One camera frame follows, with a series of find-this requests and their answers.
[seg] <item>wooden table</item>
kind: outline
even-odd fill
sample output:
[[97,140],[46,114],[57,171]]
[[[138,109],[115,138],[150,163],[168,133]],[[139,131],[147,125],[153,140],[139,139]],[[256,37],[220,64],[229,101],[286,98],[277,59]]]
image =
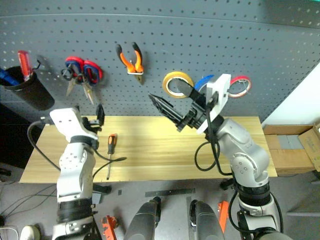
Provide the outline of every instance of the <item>wooden table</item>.
[[[268,173],[277,176],[258,117],[232,117],[245,127],[253,140],[263,147],[270,156]],[[106,116],[102,131],[98,133],[98,151],[107,156],[108,136],[117,133],[117,145],[113,158],[127,157],[121,162],[112,163],[109,181],[106,180],[108,168],[102,169],[94,182],[183,180],[225,178],[217,167],[210,171],[199,171],[194,164],[197,147],[205,142],[204,134],[196,134],[196,129],[186,126],[182,132],[163,116]],[[56,164],[67,145],[65,137],[55,126],[44,127],[37,146]],[[209,144],[198,154],[200,165],[212,164],[213,154]],[[95,156],[94,170],[106,163]],[[228,160],[223,154],[220,158],[224,172],[230,171]],[[56,183],[59,172],[54,169],[36,150],[33,150],[23,172],[21,183]]]

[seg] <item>yellow tape roll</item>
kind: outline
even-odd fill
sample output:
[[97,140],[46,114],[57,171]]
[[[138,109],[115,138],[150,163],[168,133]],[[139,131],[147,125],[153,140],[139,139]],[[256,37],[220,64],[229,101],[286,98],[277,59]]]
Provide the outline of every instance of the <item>yellow tape roll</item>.
[[188,76],[188,74],[182,72],[182,71],[173,71],[169,72],[163,79],[162,82],[162,87],[163,90],[170,95],[171,97],[175,99],[183,99],[186,98],[187,96],[184,95],[182,92],[174,92],[169,89],[169,83],[173,79],[181,79],[185,81],[186,83],[190,84],[192,87],[194,86],[194,82],[192,81],[191,77]]

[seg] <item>black cup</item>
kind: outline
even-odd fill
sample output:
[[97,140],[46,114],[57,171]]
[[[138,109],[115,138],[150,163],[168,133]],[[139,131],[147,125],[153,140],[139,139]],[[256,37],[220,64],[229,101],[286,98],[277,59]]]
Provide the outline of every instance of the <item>black cup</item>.
[[20,66],[10,67],[6,71],[11,77],[20,82],[18,85],[9,86],[4,81],[1,81],[6,90],[13,92],[37,110],[47,110],[55,104],[54,98],[39,81],[35,72],[33,72],[28,81],[24,81]]

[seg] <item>gray pegboard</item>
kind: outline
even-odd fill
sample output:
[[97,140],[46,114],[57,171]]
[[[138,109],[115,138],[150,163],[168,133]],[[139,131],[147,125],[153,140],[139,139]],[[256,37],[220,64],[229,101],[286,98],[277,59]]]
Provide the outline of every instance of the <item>gray pegboard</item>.
[[[157,116],[148,93],[160,95],[185,113],[190,101],[161,88],[164,76],[183,71],[196,82],[209,74],[248,75],[250,93],[230,99],[225,116],[260,116],[263,121],[304,79],[320,58],[320,4],[313,1],[1,1],[0,66],[19,64],[28,50],[43,63],[38,77],[56,100],[53,108],[95,107],[76,86],[60,77],[64,59],[74,55],[101,66],[105,78],[95,89],[107,115]],[[115,53],[121,44],[132,57],[139,45],[145,68],[141,86]],[[0,101],[34,120],[39,112],[0,89]]]

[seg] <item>floor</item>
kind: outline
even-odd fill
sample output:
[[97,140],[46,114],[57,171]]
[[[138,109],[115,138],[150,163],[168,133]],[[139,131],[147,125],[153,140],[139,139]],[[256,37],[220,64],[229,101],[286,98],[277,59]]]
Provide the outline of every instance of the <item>floor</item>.
[[[284,218],[284,232],[294,240],[320,239],[320,217],[288,216],[286,212],[295,209],[300,203],[310,199],[319,199],[320,185],[311,184],[316,178],[309,172],[291,177],[273,177],[270,179],[271,191],[281,206]],[[188,211],[189,202],[193,199],[210,204],[216,214],[217,204],[222,200],[229,201],[233,190],[223,191],[219,188],[220,179],[207,180],[179,180],[179,181],[142,181],[118,182],[112,184],[112,192],[102,196],[101,203],[96,207],[98,214],[94,217],[102,232],[101,218],[105,215],[116,216],[120,226],[116,229],[117,238],[123,239],[132,217],[139,207],[153,197],[145,197],[151,191],[181,190],[180,194],[162,196],[161,221],[155,230],[155,240],[194,240],[189,232]],[[27,195],[35,194],[50,184],[22,184],[18,182],[0,183],[0,210],[1,212],[15,200]],[[55,186],[49,187],[42,194],[51,194]],[[44,196],[35,196],[22,204],[15,212],[28,210],[37,206],[45,199]],[[320,212],[319,200],[315,212]],[[236,218],[238,205],[233,205],[233,216]],[[37,224],[44,240],[51,239],[52,227],[56,222],[56,198],[49,197],[43,204],[30,211],[14,214],[6,219],[5,225],[12,226],[21,232],[25,225]],[[13,231],[1,230],[3,240],[14,240]],[[240,239],[239,233],[227,222],[225,239]]]

